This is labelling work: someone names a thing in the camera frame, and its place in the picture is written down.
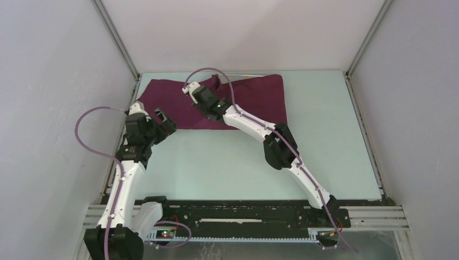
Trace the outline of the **maroon surgical wrap cloth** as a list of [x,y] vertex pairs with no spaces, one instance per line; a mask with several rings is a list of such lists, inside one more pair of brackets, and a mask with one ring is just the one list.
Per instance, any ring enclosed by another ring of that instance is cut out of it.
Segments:
[[[211,90],[211,78],[200,84]],[[228,130],[229,126],[204,117],[192,106],[192,99],[182,92],[183,82],[168,79],[152,79],[138,101],[144,104],[148,114],[160,108],[172,119],[178,129]],[[275,124],[287,122],[284,82],[281,75],[274,74],[221,83],[212,92],[218,98],[231,98],[234,91],[235,103],[256,117]]]

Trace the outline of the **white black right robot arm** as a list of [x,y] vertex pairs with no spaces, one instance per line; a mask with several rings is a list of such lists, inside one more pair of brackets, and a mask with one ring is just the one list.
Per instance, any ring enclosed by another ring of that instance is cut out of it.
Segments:
[[243,110],[233,99],[218,98],[198,82],[185,83],[182,91],[206,118],[241,130],[261,142],[266,162],[276,170],[288,170],[301,186],[310,206],[316,209],[314,217],[319,225],[329,226],[336,220],[338,200],[307,169],[286,123],[262,120]]

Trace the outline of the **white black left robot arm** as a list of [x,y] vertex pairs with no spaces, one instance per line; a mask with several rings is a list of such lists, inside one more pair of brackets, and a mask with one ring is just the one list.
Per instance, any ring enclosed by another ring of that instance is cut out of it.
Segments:
[[122,143],[115,155],[102,153],[116,163],[112,191],[95,228],[85,231],[83,240],[92,259],[142,259],[148,228],[166,225],[171,211],[150,202],[133,216],[135,189],[141,182],[152,155],[152,146],[173,134],[176,123],[157,108],[153,115],[132,107],[125,112]]

